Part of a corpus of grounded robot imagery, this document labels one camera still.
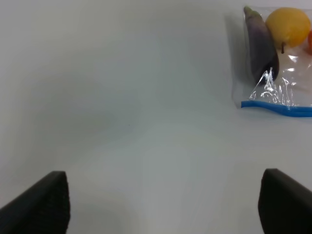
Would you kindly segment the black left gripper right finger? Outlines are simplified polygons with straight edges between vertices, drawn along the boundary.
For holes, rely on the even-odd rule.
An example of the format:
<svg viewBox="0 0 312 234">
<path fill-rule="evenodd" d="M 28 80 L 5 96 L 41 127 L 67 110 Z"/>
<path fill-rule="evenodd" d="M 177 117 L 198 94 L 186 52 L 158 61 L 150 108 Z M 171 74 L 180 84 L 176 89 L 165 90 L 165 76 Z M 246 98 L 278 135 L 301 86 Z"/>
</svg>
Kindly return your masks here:
<svg viewBox="0 0 312 234">
<path fill-rule="evenodd" d="M 282 171 L 266 169 L 258 213 L 265 234 L 310 234 L 312 192 Z"/>
</svg>

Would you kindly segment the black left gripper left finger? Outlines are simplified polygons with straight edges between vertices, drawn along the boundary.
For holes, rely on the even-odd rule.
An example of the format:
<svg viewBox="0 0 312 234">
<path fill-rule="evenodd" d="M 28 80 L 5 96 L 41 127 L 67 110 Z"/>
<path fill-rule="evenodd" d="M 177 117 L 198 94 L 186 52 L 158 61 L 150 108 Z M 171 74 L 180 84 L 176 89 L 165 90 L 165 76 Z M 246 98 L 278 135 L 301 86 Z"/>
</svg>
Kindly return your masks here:
<svg viewBox="0 0 312 234">
<path fill-rule="evenodd" d="M 0 209 L 2 234 L 65 234 L 71 204 L 65 171 L 52 171 Z"/>
</svg>

